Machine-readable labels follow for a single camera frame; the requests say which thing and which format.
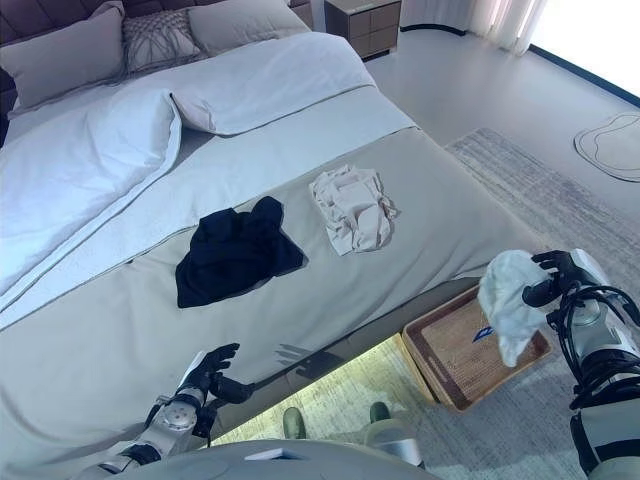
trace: white floor mat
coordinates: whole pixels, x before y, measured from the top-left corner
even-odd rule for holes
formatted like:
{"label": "white floor mat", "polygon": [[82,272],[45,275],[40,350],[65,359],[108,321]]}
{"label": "white floor mat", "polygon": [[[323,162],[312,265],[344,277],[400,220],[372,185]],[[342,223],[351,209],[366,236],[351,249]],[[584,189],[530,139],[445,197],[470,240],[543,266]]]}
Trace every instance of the white floor mat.
{"label": "white floor mat", "polygon": [[640,182],[640,112],[621,113],[573,139],[576,151],[612,177]]}

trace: wicker tray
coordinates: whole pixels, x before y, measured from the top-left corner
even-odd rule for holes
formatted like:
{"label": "wicker tray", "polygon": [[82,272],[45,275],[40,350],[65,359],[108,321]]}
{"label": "wicker tray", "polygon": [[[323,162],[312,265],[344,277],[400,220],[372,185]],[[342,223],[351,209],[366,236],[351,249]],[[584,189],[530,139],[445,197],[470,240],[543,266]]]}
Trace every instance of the wicker tray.
{"label": "wicker tray", "polygon": [[408,324],[402,332],[417,371],[426,382],[423,393],[464,411],[515,374],[530,367],[551,351],[538,332],[518,358],[515,368],[500,358],[495,333],[476,300],[478,287]]}

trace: pillow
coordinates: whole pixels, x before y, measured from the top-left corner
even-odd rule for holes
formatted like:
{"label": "pillow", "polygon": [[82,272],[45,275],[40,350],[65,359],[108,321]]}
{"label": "pillow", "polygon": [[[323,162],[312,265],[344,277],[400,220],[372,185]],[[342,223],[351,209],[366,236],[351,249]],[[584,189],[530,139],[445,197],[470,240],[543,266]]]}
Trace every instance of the pillow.
{"label": "pillow", "polygon": [[117,4],[88,20],[0,49],[0,66],[13,77],[23,108],[121,72],[124,9]]}
{"label": "pillow", "polygon": [[284,0],[226,0],[188,10],[193,37],[211,57],[247,43],[309,31]]}
{"label": "pillow", "polygon": [[187,63],[201,53],[193,43],[186,10],[126,18],[122,31],[129,73]]}

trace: bedside table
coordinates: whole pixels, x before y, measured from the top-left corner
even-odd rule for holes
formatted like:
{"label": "bedside table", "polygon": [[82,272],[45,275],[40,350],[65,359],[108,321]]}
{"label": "bedside table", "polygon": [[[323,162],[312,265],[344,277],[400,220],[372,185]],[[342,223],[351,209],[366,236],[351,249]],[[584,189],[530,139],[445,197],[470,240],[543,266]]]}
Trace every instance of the bedside table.
{"label": "bedside table", "polygon": [[361,58],[389,53],[398,40],[400,0],[325,0],[327,33],[348,40]]}

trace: rug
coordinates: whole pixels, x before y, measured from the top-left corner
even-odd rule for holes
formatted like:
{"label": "rug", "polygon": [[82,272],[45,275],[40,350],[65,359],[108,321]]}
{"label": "rug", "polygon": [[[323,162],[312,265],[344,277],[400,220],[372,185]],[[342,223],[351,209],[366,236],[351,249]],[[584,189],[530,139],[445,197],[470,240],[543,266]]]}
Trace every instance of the rug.
{"label": "rug", "polygon": [[[489,129],[447,149],[550,248],[586,249],[614,284],[640,298],[640,280],[630,261],[640,258],[635,227]],[[569,431],[575,381],[555,334],[547,327],[543,333],[553,352],[465,413],[427,403],[389,339],[217,443],[282,438],[282,414],[290,406],[302,411],[310,438],[362,443],[369,406],[383,401],[394,417],[414,428],[427,470],[442,479],[584,479]]]}
{"label": "rug", "polygon": [[612,177],[640,182],[640,112],[621,113],[573,139],[576,151]]}
{"label": "rug", "polygon": [[488,128],[446,149],[549,248],[586,250],[614,286],[640,299],[640,226]]}

